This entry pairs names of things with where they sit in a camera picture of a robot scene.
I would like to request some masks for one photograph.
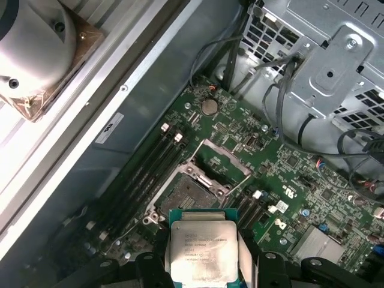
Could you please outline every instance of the cable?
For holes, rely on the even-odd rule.
[[[370,192],[366,192],[366,191],[361,191],[361,190],[358,190],[355,186],[355,184],[353,183],[353,176],[357,173],[357,170],[360,169],[361,166],[363,166],[370,158],[367,158],[367,159],[364,159],[362,160],[360,163],[358,163],[350,172],[349,174],[349,178],[348,178],[348,182],[349,182],[349,185],[353,188],[353,190],[355,191],[356,194],[358,194],[359,196],[363,197],[363,198],[366,198],[368,199],[369,201],[372,201],[374,203],[378,203],[378,204],[381,204],[382,205],[382,202],[380,201],[381,199],[381,195],[377,195],[377,194],[372,194],[372,191],[370,190]]]
[[[196,65],[197,65],[197,62],[199,60],[199,58],[201,57],[201,55],[203,54],[203,52],[205,51],[205,49],[207,49],[209,46],[211,45],[214,45],[214,44],[218,44],[218,43],[226,43],[226,42],[230,42],[230,41],[235,41],[235,40],[239,40],[239,39],[242,39],[243,38],[243,35],[238,35],[238,36],[233,36],[233,37],[229,37],[229,38],[224,38],[224,39],[220,39],[220,40],[216,40],[216,41],[213,41],[213,42],[209,42],[208,44],[205,44],[201,49],[200,51],[197,53],[196,55],[196,58],[194,59],[193,63],[192,63],[192,66],[191,66],[191,70],[190,70],[190,76],[189,76],[189,83],[191,85],[191,87],[193,89],[195,89],[195,85],[193,83],[193,75],[195,73],[195,70],[196,70]]]
[[[339,154],[345,154],[345,150],[344,150],[344,139],[345,139],[345,137],[348,136],[350,138],[354,138],[354,137],[356,137],[357,133],[366,134],[366,135],[369,135],[371,137],[378,137],[378,138],[381,137],[381,135],[376,133],[376,132],[372,132],[370,130],[365,130],[365,129],[361,129],[361,128],[348,130],[348,131],[344,132],[343,134],[341,134],[340,137],[337,140],[337,151],[338,151]],[[351,171],[352,170],[352,165],[346,159],[344,159],[344,161],[347,163],[347,166],[348,166],[349,170]]]
[[[245,86],[245,84],[247,84],[248,81],[250,81],[254,77],[254,75],[256,75],[256,72],[258,70],[266,68],[266,67],[276,67],[276,66],[286,65],[295,56],[296,56],[295,54],[292,54],[292,55],[289,55],[287,57],[284,57],[284,58],[281,58],[278,60],[274,60],[271,62],[263,63],[263,64],[260,64],[256,67],[253,67],[255,69],[255,72],[254,73],[248,72],[247,75],[245,75],[245,77],[240,81],[240,83],[230,91],[230,93],[232,95],[236,95]]]
[[[302,135],[304,133],[305,128],[307,127],[308,123],[311,122],[312,119],[314,119],[315,116],[312,114],[308,114],[307,119],[301,124],[299,133],[298,133],[298,145],[302,146]]]
[[[273,83],[272,85],[270,85],[270,86],[268,87],[268,89],[265,91],[265,94],[264,94],[264,96],[263,96],[263,100],[262,100],[262,110],[263,110],[263,114],[264,114],[266,120],[268,121],[268,123],[270,124],[270,126],[274,126],[274,124],[273,124],[273,121],[272,121],[271,117],[269,117],[269,115],[268,115],[268,110],[267,110],[267,108],[266,108],[266,98],[267,98],[268,95],[271,93],[271,91],[272,91],[273,88],[278,88],[278,84]]]
[[[297,150],[298,152],[311,154],[311,155],[321,155],[324,157],[333,157],[333,158],[353,158],[353,157],[368,157],[369,155],[384,155],[384,153],[354,153],[354,154],[333,154],[333,153],[325,153],[318,151],[311,151],[308,149],[304,149],[299,146],[297,143],[293,142],[289,138],[286,138],[283,132],[283,103],[284,97],[289,87],[289,82],[292,78],[293,72],[295,70],[295,62],[291,61],[287,64],[286,72],[281,81],[279,92],[277,95],[277,103],[276,103],[276,120],[277,120],[277,128],[279,130],[279,138],[283,144],[287,147]]]
[[[236,31],[233,33],[234,35],[239,35],[242,33],[242,31],[245,30],[245,27],[248,22],[248,18],[249,18],[248,7],[243,7],[240,20],[238,23],[238,27],[236,28]],[[232,83],[233,75],[235,73],[235,65],[236,65],[236,59],[238,56],[240,41],[241,39],[234,41],[231,48],[229,49],[227,64],[224,70],[223,79],[221,81],[221,87],[226,91],[230,89],[230,84]]]

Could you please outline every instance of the silver metal panel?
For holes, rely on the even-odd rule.
[[[383,92],[384,60],[381,55],[384,52],[384,7],[379,1],[267,0],[263,10],[269,20],[269,28],[283,25],[292,33],[300,35],[301,39],[308,40],[304,45],[308,48],[309,56],[295,77],[292,94],[301,103],[311,107],[310,113],[327,117],[347,96],[359,94],[355,89],[358,83],[366,86],[367,88],[363,88],[366,91],[373,83],[378,87],[378,92]],[[347,38],[340,34],[345,29],[351,30]],[[329,47],[323,46],[326,41],[330,44]],[[355,47],[348,48],[349,42],[356,43]],[[267,44],[273,47],[276,43],[275,37]],[[259,56],[257,50],[262,50],[263,45],[265,43],[258,43],[252,47],[254,55]],[[277,56],[276,51],[268,53],[270,58]],[[316,74],[313,71],[308,73],[313,67],[318,67],[319,63],[325,74]],[[318,83],[314,81],[320,78],[323,78],[323,88],[324,83],[328,86],[327,92],[319,89]]]
[[[218,5],[221,7],[220,14],[215,9]],[[128,78],[125,84],[129,91],[114,92],[110,96],[113,101],[100,109],[102,112],[97,113],[93,125],[85,128],[73,146],[50,170],[46,180],[37,188],[36,198],[29,202],[29,209],[19,214],[20,221],[16,221],[14,226],[18,234],[9,235],[10,238],[3,238],[0,242],[1,251],[8,249],[7,246],[10,247],[16,241],[33,215],[37,214],[0,262],[0,277],[9,275],[4,287],[15,287],[12,283],[20,279],[13,277],[15,274],[12,272],[17,272],[22,263],[33,261],[47,237],[68,214],[81,206],[80,203],[84,203],[85,199],[92,199],[95,194],[106,189],[113,174],[123,168],[130,154],[186,85],[196,53],[205,43],[228,35],[231,32],[228,27],[240,11],[237,0],[193,0],[187,8],[147,55],[135,74]],[[133,37],[134,34],[128,33],[123,39],[134,41]],[[202,61],[211,51],[203,55]],[[165,67],[172,73],[163,73]],[[141,77],[142,80],[135,86],[135,81]],[[93,143],[116,112],[125,115],[118,127],[104,145]],[[103,167],[110,169],[110,172],[102,176],[101,172],[97,174],[91,167]],[[93,185],[97,178],[100,181]],[[92,188],[86,188],[87,185],[92,185]]]

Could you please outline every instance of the ram slot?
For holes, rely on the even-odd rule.
[[[257,208],[257,203],[251,202],[248,206],[248,209],[240,215],[240,219],[238,221],[238,226],[241,228],[245,222],[249,220],[249,218],[254,213],[255,209]]]
[[[166,159],[169,154],[172,153],[174,149],[174,144],[172,142],[167,143],[165,149],[157,155],[157,159],[151,163],[149,170],[146,170],[142,178],[137,178],[127,189],[124,190],[122,194],[125,194],[126,197],[123,198],[119,203],[114,207],[112,213],[108,216],[106,224],[104,224],[103,230],[109,231],[114,227],[116,222],[120,222],[124,217],[124,214],[128,209],[131,208],[132,203],[137,197],[137,193],[140,193],[141,189],[151,180],[153,175],[158,170],[161,163]]]
[[[111,230],[112,235],[118,236],[122,234],[127,223],[135,216],[143,202],[148,201],[154,196],[160,184],[164,182],[165,176],[169,175],[171,171],[175,169],[175,166],[181,159],[181,152],[182,148],[180,146],[175,147],[172,154],[159,165],[157,173],[139,190],[141,193],[132,199],[131,209],[125,210],[123,217],[116,222],[117,225]]]
[[[136,174],[134,174],[133,177],[128,181],[126,186],[122,189],[123,191],[120,189],[116,189],[115,191],[111,191],[111,193],[100,197],[98,202],[103,206],[99,210],[100,212],[98,213],[96,218],[97,221],[101,220],[100,225],[103,225],[103,222],[106,221],[106,218],[109,217],[110,213],[113,213],[115,207],[118,206],[124,200],[124,198],[130,196],[129,194],[125,193],[125,191],[129,191],[130,187],[137,185],[137,183],[148,172],[148,166],[153,165],[154,159],[158,157],[160,151],[163,151],[164,147],[169,143],[170,139],[168,138],[168,133],[159,137],[148,150],[148,156],[144,160],[139,171],[136,172]]]

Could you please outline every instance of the gray cable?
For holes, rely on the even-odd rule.
[[[269,117],[269,115],[268,115],[268,110],[267,110],[267,108],[266,108],[266,98],[267,98],[268,95],[271,93],[271,91],[272,91],[273,88],[278,88],[278,84],[273,83],[272,85],[270,85],[270,86],[268,87],[268,89],[265,91],[265,94],[264,94],[264,96],[263,96],[263,100],[262,100],[262,110],[263,110],[263,114],[264,114],[266,120],[268,121],[268,123],[270,124],[270,126],[274,126],[274,123],[273,123],[271,117]]]
[[[253,67],[255,69],[255,73],[248,72],[248,74],[245,75],[245,77],[241,80],[241,82],[236,87],[234,87],[230,91],[230,93],[232,95],[236,95],[245,86],[245,84],[247,84],[256,75],[256,72],[258,70],[266,68],[266,67],[276,67],[276,66],[286,65],[288,62],[290,62],[292,60],[292,58],[294,56],[296,56],[296,55],[292,54],[290,56],[287,56],[287,57],[284,57],[284,58],[281,58],[278,60],[274,60],[271,62],[263,63],[263,64],[260,64],[256,67]]]

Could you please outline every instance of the white label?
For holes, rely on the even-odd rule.
[[[103,132],[97,137],[95,143],[104,144],[108,137],[112,134],[115,128],[119,125],[120,121],[124,118],[124,115],[117,113],[112,120],[108,123],[107,127],[104,128]]]

